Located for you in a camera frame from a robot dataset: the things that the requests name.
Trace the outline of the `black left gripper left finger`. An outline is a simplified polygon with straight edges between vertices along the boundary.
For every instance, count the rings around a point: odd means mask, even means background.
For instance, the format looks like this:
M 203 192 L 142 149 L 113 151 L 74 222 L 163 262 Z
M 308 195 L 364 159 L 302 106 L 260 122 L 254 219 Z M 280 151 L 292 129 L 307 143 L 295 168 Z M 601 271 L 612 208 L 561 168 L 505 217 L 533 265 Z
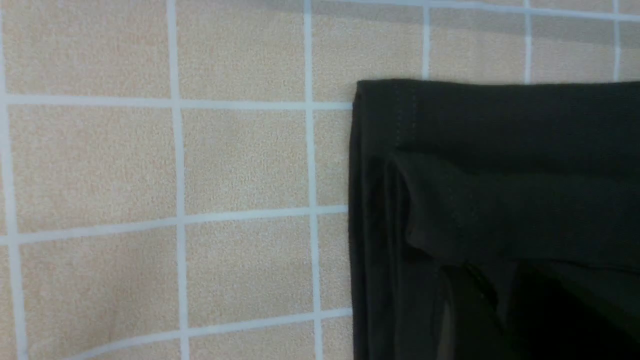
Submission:
M 504 360 L 506 341 L 498 318 L 498 294 L 473 265 L 446 265 L 439 271 L 442 313 L 441 360 Z

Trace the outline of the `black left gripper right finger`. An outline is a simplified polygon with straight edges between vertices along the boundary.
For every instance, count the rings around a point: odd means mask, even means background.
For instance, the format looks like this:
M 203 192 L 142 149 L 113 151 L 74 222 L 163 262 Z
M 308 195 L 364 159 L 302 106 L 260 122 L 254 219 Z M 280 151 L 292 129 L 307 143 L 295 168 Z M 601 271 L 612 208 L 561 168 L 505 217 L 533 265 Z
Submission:
M 521 263 L 507 328 L 530 360 L 637 360 L 639 277 Z

